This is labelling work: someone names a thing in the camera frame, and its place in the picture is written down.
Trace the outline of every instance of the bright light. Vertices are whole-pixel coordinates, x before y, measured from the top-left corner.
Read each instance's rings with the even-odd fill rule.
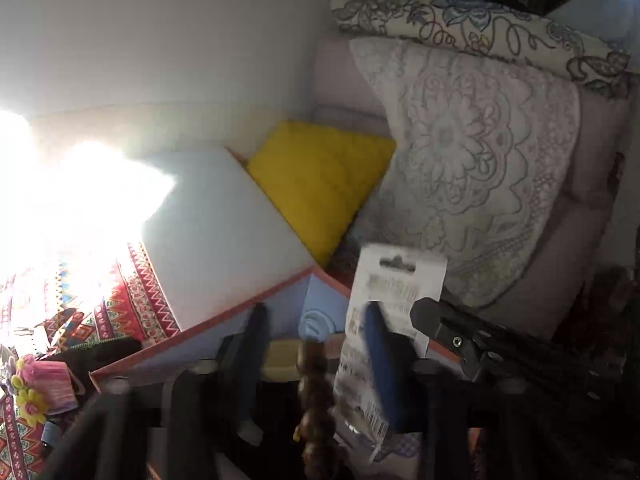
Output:
[[[28,266],[38,252],[40,169],[27,121],[0,111],[0,280]]]
[[[52,175],[59,214],[47,238],[58,251],[110,258],[123,242],[139,239],[142,224],[174,187],[172,177],[97,142],[73,148]]]
[[[45,167],[27,121],[0,112],[0,280],[57,254],[115,256],[174,187],[172,177],[97,142]]]

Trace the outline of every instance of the lace patterned pillow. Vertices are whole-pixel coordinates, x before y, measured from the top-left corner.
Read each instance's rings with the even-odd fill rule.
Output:
[[[533,65],[607,97],[626,97],[629,55],[564,25],[493,2],[331,0],[340,30],[417,40]]]

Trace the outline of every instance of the wooden beads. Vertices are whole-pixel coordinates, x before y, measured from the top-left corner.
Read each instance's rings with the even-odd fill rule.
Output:
[[[338,471],[338,450],[335,421],[328,412],[335,401],[333,388],[324,378],[328,367],[324,344],[303,342],[297,366],[302,375],[298,395],[305,413],[296,432],[306,440],[302,453],[305,475],[309,480],[328,480]]]

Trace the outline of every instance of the pillow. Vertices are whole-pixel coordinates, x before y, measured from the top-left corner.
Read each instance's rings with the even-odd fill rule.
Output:
[[[550,340],[580,292],[608,219],[608,209],[592,209],[560,195],[527,269],[478,315]]]
[[[247,171],[324,266],[395,148],[391,139],[284,121]]]
[[[494,2],[331,0],[344,32],[533,65],[607,96],[626,96],[629,56],[547,18]]]
[[[352,34],[329,33],[318,44],[314,72],[315,104],[386,117],[385,107],[353,61],[349,50],[349,40],[353,38]]]
[[[578,136],[576,85],[411,41],[350,41],[388,110],[398,149],[351,231],[357,241],[432,250],[467,306],[502,294],[525,269]]]
[[[144,160],[175,186],[142,240],[184,331],[314,264],[276,208],[224,148]]]
[[[624,48],[630,70],[640,69],[640,0],[570,0],[547,17]]]
[[[376,115],[366,115],[347,108],[331,106],[317,106],[313,113],[313,122],[326,124],[341,130],[351,130],[371,134],[378,137],[391,138],[389,123],[385,118]]]
[[[564,188],[580,202],[600,207],[610,202],[607,177],[628,122],[629,99],[605,99],[580,88],[580,134]]]

